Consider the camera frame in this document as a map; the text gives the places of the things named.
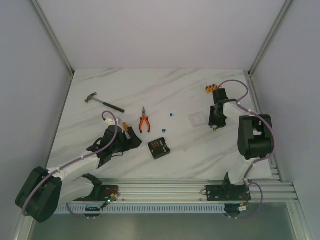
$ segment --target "black mounting plate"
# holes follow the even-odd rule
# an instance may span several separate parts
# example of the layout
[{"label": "black mounting plate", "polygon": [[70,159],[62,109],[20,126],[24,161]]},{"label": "black mounting plate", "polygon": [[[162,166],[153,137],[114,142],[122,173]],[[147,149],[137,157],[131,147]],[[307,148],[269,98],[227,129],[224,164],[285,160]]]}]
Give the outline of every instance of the black mounting plate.
[{"label": "black mounting plate", "polygon": [[246,186],[241,185],[235,187],[237,188],[235,191],[225,193],[222,185],[207,185],[205,186],[206,198],[209,202],[243,202],[251,200],[250,190]]}]

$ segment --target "white wall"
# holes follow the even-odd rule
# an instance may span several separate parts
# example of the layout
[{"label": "white wall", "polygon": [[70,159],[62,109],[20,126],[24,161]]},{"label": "white wall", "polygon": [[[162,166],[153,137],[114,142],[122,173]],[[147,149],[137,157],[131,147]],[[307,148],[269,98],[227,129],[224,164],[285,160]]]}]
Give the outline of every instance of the white wall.
[{"label": "white wall", "polygon": [[320,1],[296,0],[254,76],[272,116],[277,160],[320,238]]},{"label": "white wall", "polygon": [[0,1],[0,238],[13,236],[15,199],[45,166],[69,74],[27,0]]},{"label": "white wall", "polygon": [[38,0],[72,67],[249,70],[285,0]]}]

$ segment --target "yellow connector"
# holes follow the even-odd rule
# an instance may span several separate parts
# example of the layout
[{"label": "yellow connector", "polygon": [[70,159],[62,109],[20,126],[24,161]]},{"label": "yellow connector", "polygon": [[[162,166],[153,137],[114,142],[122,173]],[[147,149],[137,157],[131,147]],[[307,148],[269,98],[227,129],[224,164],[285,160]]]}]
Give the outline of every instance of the yellow connector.
[{"label": "yellow connector", "polygon": [[213,85],[210,85],[210,86],[207,86],[205,88],[205,91],[210,94],[212,93],[214,90],[217,90],[218,89],[218,85],[217,84],[213,84]]}]

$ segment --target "white marble surface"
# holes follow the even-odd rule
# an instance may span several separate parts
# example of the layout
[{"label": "white marble surface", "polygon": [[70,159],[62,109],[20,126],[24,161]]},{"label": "white marble surface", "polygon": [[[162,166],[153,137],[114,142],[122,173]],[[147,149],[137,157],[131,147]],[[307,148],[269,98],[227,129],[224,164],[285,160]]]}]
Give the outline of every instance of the white marble surface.
[{"label": "white marble surface", "polygon": [[[205,92],[205,87],[228,79],[246,82],[244,72],[239,69],[77,69],[48,167],[78,157],[103,136],[106,125],[101,113],[112,109],[95,101],[84,101],[89,94],[97,92],[98,99],[125,109],[125,113],[112,112],[132,126],[142,140],[139,148],[115,157],[96,170],[98,177],[222,180],[239,154],[238,126],[228,119],[225,128],[214,132],[207,123],[192,127],[188,115],[200,113],[208,121],[213,96]],[[229,98],[239,98],[245,93],[238,83],[226,83],[224,87]],[[253,108],[249,95],[241,102]],[[149,116],[150,133],[139,132],[143,106]],[[148,142],[161,137],[171,153],[154,160]],[[250,177],[270,178],[269,163],[258,163]]]}]

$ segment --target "wire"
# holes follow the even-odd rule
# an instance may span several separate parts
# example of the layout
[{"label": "wire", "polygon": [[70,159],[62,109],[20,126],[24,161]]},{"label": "wire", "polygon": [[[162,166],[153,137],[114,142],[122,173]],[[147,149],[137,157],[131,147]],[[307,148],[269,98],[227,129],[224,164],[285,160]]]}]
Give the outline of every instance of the wire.
[{"label": "wire", "polygon": [[123,156],[123,155],[124,155],[124,153],[122,152],[122,154],[113,155],[111,158],[118,157],[118,156]]},{"label": "wire", "polygon": [[261,194],[261,199],[260,199],[259,206],[257,207],[257,209],[256,209],[254,212],[252,212],[252,213],[250,213],[249,215],[246,215],[246,216],[233,217],[233,216],[228,215],[228,213],[226,214],[226,215],[228,216],[228,218],[232,218],[232,219],[248,219],[248,218],[254,216],[254,215],[260,210],[260,208],[262,207],[262,203],[263,203],[263,201],[264,201],[264,194],[263,194],[263,191],[262,191],[262,189],[261,189],[261,187],[260,187],[260,185],[259,185],[258,183],[256,183],[256,182],[251,182],[250,184],[248,184],[248,183],[247,183],[247,177],[248,177],[249,172],[252,170],[252,168],[254,167],[254,165],[255,165],[256,163],[259,163],[259,162],[261,162],[261,161],[263,161],[263,160],[267,160],[267,159],[269,159],[269,158],[271,158],[271,157],[273,157],[273,156],[275,155],[275,153],[276,153],[276,151],[277,151],[276,134],[275,134],[274,130],[272,129],[272,127],[269,125],[269,123],[268,123],[266,120],[264,120],[259,114],[253,112],[252,110],[249,110],[249,109],[245,108],[244,106],[241,106],[240,100],[244,99],[244,98],[248,95],[248,93],[249,93],[249,88],[248,88],[247,85],[245,85],[243,82],[241,82],[241,81],[239,81],[239,80],[230,79],[230,80],[226,80],[226,81],[222,82],[222,83],[218,86],[218,89],[219,89],[223,84],[228,83],[228,82],[237,82],[237,83],[242,84],[242,85],[245,87],[246,93],[236,101],[236,106],[237,106],[240,110],[244,111],[245,113],[247,113],[247,114],[252,114],[252,115],[254,115],[256,118],[258,118],[261,122],[263,122],[264,125],[266,125],[266,127],[267,127],[267,128],[269,129],[269,131],[271,132],[272,138],[273,138],[273,150],[272,150],[272,152],[271,152],[270,154],[268,154],[266,157],[263,157],[263,158],[254,160],[254,161],[251,163],[251,165],[249,166],[249,168],[245,171],[244,176],[243,176],[244,184],[245,184],[245,186],[246,186],[247,188],[249,188],[251,185],[256,185],[256,186],[259,188],[260,194]]},{"label": "wire", "polygon": [[202,195],[207,195],[207,193],[204,193],[204,191],[206,190],[206,188],[203,188],[201,191],[200,191],[200,193],[202,194]]},{"label": "wire", "polygon": [[60,170],[63,170],[63,169],[65,169],[65,168],[67,168],[67,167],[69,167],[69,166],[71,166],[71,165],[73,165],[73,164],[81,161],[82,159],[86,159],[86,158],[89,158],[89,157],[91,157],[91,156],[93,156],[93,155],[96,155],[96,154],[98,154],[98,153],[101,153],[102,151],[104,151],[106,148],[108,148],[108,147],[114,142],[114,140],[115,140],[116,137],[117,137],[117,133],[118,133],[117,118],[116,118],[116,116],[115,116],[111,111],[104,111],[104,112],[102,113],[102,119],[103,119],[103,120],[106,120],[106,118],[104,117],[104,114],[106,114],[106,113],[110,114],[110,115],[113,117],[114,122],[115,122],[115,131],[114,131],[114,135],[113,135],[111,141],[110,141],[105,147],[99,149],[98,151],[89,153],[88,155],[85,155],[85,156],[83,156],[83,157],[82,157],[82,156],[81,156],[81,157],[78,157],[77,159],[66,163],[65,165],[61,166],[60,169],[54,170],[53,172],[51,172],[50,174],[48,174],[45,178],[43,178],[43,179],[39,182],[39,184],[33,189],[33,191],[30,193],[30,195],[27,197],[27,199],[25,200],[24,205],[23,205],[23,207],[22,207],[22,215],[24,215],[24,216],[29,216],[29,214],[26,213],[26,208],[27,208],[27,206],[28,206],[31,198],[35,195],[35,193],[38,191],[38,189],[39,189],[50,177],[52,177],[54,174],[58,173]]}]

